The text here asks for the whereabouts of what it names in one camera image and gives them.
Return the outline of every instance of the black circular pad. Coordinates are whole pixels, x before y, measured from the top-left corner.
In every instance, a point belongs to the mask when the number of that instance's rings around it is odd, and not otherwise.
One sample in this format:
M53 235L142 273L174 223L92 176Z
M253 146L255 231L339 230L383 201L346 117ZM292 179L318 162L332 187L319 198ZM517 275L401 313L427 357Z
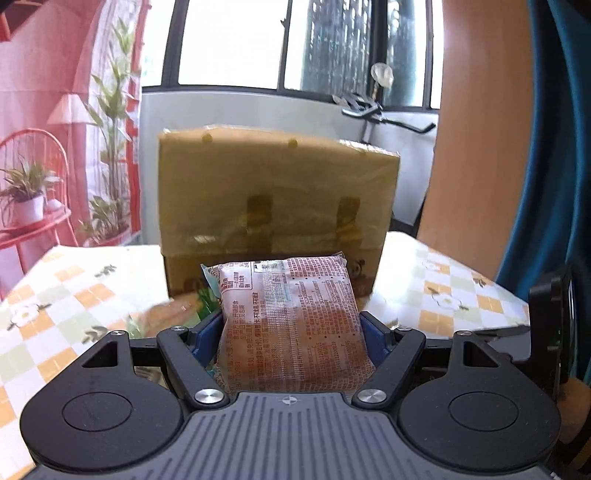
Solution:
M558 409L516 367L501 364L450 364L445 376L412 390L398 414L403 437L461 471L511 472L544 461L560 432Z
M479 432L506 429L517 420L519 410L508 398L491 392L464 393L452 400L449 413L460 425Z
M121 425L131 415L131 403L109 392L85 393L64 407L64 420L78 430L102 432Z
M68 368L25 406L21 434L38 462L69 472L118 469L162 449L183 421L165 388L110 368Z

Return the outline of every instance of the wooden door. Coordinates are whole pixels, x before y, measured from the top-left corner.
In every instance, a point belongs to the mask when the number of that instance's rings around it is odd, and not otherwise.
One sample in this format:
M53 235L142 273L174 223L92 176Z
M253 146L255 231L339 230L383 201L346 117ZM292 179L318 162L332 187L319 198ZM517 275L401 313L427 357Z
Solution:
M443 0L443 90L419 240L494 278L521 198L533 107L527 0Z

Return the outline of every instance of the window frame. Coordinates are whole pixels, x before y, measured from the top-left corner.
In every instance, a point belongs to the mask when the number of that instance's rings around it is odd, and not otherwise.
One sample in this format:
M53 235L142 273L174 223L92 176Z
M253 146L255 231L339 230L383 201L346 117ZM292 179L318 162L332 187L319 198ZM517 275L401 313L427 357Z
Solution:
M301 98L306 100L315 100L319 102L334 103L332 95L325 93L306 92L303 90L292 90L285 88L285 68L287 64L287 46L290 35L291 10L293 0L288 0L287 11L284 21L283 45L281 49L281 60L279 64L278 80L276 89L241 87L228 85L181 85L178 82L178 73L180 70L181 51L183 49L183 37L185 23L187 20L187 11L191 0L175 0L173 14L168 28L168 37L164 52L164 61L162 65L162 78L160 85L142 87L145 93L150 92L244 92L244 93L263 93L266 95L281 95L292 98ZM431 107L431 90L433 82L433 0L424 0L427 10L427 51L425 78L423 89L423 104L421 106L401 106L384 105L384 112L423 112L438 113L439 109ZM369 32L369 65L378 61L385 62L387 56L388 33L388 0L372 0L371 27ZM373 79L368 69L368 91L366 95L371 95L373 89ZM384 90L380 89L378 93L378 102L384 100Z

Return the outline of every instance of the cardboard box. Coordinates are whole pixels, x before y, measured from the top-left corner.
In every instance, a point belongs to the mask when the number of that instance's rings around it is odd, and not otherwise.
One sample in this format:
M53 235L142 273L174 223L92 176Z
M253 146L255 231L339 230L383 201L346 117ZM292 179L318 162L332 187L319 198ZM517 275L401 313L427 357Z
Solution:
M375 147L210 127L160 135L161 247L169 293L200 265L342 251L356 296L371 292L400 158Z

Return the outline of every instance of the window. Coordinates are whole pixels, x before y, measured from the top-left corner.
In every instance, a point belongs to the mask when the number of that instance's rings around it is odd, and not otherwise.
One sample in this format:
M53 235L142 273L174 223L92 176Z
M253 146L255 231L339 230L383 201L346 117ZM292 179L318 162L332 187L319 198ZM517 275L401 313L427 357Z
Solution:
M178 82L276 89L287 0L191 0Z
M174 1L151 0L150 5L142 47L142 87L160 85Z
M439 108L442 0L151 2L144 87L254 88L332 101L370 94L369 66L383 61L394 71L379 98L385 108Z
M427 58L425 0L388 0L386 63L394 83L384 92L384 105L421 106Z
M365 92L370 21L371 0L293 0L285 88Z
M443 81L443 0L433 0L433 82L431 84L431 108L441 104Z

